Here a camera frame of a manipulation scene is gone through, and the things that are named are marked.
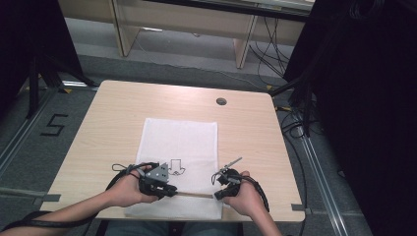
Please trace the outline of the thin wooden stick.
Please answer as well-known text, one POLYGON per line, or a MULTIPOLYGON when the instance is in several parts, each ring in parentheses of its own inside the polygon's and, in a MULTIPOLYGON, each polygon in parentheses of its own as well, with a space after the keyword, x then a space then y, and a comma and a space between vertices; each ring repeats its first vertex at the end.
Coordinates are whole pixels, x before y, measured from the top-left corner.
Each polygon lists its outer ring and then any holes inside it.
POLYGON ((213 195, 210 195, 210 194, 198 194, 198 193, 178 192, 176 194, 176 196, 192 197, 192 198, 204 198, 204 199, 213 199, 213 195))

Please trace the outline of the light wooden desk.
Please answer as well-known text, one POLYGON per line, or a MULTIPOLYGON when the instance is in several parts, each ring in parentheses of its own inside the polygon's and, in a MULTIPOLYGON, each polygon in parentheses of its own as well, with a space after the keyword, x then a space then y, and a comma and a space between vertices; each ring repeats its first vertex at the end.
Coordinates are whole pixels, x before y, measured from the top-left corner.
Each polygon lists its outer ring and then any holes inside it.
POLYGON ((270 17, 253 13, 180 6, 148 0, 58 0, 66 18, 111 23, 115 29, 119 54, 129 55, 141 28, 174 30, 228 37, 233 40, 236 67, 244 67, 249 42, 263 41, 290 45, 297 43, 304 23, 286 20, 286 10, 308 14, 313 3, 306 0, 272 0, 269 4, 249 0, 258 10, 271 10, 270 17))

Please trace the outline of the person's left hand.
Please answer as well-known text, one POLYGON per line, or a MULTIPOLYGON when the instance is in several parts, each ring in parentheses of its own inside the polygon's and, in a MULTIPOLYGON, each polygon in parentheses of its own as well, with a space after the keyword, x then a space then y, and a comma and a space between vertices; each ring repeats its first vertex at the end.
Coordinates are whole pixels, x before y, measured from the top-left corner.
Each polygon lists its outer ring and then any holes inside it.
POLYGON ((157 201, 156 196, 149 196, 140 191, 141 175, 138 170, 119 179, 109 190, 105 191, 108 207, 130 207, 135 204, 151 204, 157 201))

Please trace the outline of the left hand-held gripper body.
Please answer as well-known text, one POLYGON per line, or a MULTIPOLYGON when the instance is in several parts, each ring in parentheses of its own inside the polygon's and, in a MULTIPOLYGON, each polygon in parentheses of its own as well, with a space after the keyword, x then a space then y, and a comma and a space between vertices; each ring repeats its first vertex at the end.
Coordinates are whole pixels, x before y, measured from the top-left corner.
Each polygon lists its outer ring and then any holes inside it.
POLYGON ((139 169, 141 175, 139 181, 140 191, 148 196, 154 196, 155 192, 160 192, 163 186, 168 183, 167 164, 156 165, 151 169, 139 169))

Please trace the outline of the black metal stand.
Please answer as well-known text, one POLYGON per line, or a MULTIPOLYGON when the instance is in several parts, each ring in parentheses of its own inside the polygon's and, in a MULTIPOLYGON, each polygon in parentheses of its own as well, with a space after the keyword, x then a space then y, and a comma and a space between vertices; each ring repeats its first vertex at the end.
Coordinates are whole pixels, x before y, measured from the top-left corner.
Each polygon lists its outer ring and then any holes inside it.
POLYGON ((304 136, 310 137, 310 112, 312 109, 312 87, 308 76, 300 76, 289 83, 281 86, 268 94, 275 97, 289 89, 293 89, 288 102, 292 108, 297 110, 297 118, 301 120, 301 127, 304 136))
POLYGON ((30 103, 27 118, 34 116, 39 108, 39 84, 38 76, 41 76, 49 88, 60 89, 64 86, 58 72, 67 73, 87 85, 88 88, 96 89, 98 83, 86 77, 82 72, 78 72, 70 65, 65 64, 58 58, 43 54, 34 56, 30 61, 29 84, 30 84, 30 103))

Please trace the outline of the person's right hand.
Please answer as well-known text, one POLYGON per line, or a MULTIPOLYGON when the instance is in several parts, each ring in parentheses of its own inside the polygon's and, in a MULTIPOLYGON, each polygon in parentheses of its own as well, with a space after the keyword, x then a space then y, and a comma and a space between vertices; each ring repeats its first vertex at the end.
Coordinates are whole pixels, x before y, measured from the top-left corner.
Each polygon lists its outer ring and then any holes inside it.
POLYGON ((263 202, 252 183, 242 180, 240 189, 235 197, 225 197, 225 204, 234 208, 239 214, 253 217, 263 208, 263 202))

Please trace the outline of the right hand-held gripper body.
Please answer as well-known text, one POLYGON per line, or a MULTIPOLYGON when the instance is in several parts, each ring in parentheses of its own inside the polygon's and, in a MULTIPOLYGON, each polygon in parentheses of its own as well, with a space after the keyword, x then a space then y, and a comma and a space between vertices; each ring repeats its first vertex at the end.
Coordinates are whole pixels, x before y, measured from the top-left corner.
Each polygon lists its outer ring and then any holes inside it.
POLYGON ((240 190, 241 175, 232 168, 232 165, 241 160, 241 157, 224 165, 212 175, 212 182, 217 181, 224 189, 215 192, 216 195, 237 195, 240 190))

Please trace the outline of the grey tape strip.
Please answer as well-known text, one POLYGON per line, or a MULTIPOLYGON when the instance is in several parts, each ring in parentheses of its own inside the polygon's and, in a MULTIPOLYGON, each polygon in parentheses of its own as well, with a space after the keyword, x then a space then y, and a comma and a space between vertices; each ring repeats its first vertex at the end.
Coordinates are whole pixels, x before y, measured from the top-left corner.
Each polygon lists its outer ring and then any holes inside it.
POLYGON ((293 211, 304 212, 307 215, 312 214, 312 210, 308 207, 303 206, 303 205, 291 204, 291 209, 293 211))

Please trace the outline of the aluminium floor rail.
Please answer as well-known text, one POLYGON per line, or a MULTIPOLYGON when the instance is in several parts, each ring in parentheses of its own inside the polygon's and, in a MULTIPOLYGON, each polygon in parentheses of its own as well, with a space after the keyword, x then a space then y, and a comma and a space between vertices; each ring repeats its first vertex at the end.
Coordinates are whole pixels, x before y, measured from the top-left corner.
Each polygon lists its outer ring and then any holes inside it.
POLYGON ((301 127, 297 129, 297 132, 301 136, 303 149, 312 168, 313 176, 321 193, 335 236, 349 236, 345 220, 339 210, 332 191, 330 190, 311 138, 307 136, 307 133, 301 127))
POLYGON ((29 137, 30 133, 38 123, 38 120, 44 113, 45 107, 57 93, 55 88, 48 88, 41 98, 38 108, 33 112, 30 118, 26 118, 18 131, 0 152, 0 177, 5 173, 10 163, 13 161, 22 145, 29 137))

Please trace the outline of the white cloth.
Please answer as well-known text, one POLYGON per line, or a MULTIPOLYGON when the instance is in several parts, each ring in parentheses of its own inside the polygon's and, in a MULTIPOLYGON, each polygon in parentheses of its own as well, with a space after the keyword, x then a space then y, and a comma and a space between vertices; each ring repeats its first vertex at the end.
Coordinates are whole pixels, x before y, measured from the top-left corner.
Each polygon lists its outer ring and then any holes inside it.
MULTIPOLYGON (((213 195, 220 189, 211 182, 212 174, 218 171, 217 124, 148 118, 136 162, 166 163, 168 183, 178 192, 213 195)), ((165 197, 151 204, 129 206, 125 214, 142 219, 220 220, 222 202, 165 197)))

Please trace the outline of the black curtain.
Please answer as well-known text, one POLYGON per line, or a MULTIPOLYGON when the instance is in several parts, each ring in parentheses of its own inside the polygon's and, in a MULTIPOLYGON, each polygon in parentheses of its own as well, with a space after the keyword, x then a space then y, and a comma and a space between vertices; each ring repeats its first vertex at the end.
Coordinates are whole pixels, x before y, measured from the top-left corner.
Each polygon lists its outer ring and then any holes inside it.
POLYGON ((58 0, 0 0, 0 113, 29 76, 30 61, 51 56, 83 70, 58 0))
POLYGON ((309 87, 374 236, 417 236, 417 0, 316 0, 284 78, 309 87))

